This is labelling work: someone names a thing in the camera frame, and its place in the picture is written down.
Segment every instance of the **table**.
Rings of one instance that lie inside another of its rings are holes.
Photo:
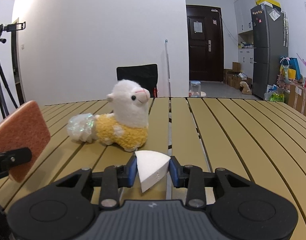
[[[299,214],[291,239],[306,240],[305,116],[284,103],[256,100],[156,98],[149,103],[149,137],[141,149],[168,154],[171,148],[182,165],[200,166],[204,171],[224,167],[287,198]],[[19,198],[80,168],[96,172],[126,164],[132,153],[116,145],[76,142],[67,136],[70,117],[111,111],[105,100],[41,107],[51,141],[22,183],[0,179],[0,204],[6,211]],[[137,178],[133,188],[123,190],[121,201],[185,194],[167,180],[164,177],[143,194]],[[99,191],[94,190],[92,203],[98,201]]]

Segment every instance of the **gray refrigerator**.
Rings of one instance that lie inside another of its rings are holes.
[[[275,21],[269,15],[273,8],[260,4],[251,9],[254,36],[254,95],[264,99],[267,85],[274,85],[280,73],[280,56],[288,56],[284,43],[284,14]]]

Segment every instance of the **white cabinet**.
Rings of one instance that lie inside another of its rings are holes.
[[[238,62],[244,74],[253,79],[254,49],[239,49]]]
[[[253,30],[251,9],[256,6],[255,0],[237,0],[234,3],[237,33]]]

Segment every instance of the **blue lid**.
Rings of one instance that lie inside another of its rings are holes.
[[[192,80],[191,85],[200,85],[200,81]]]

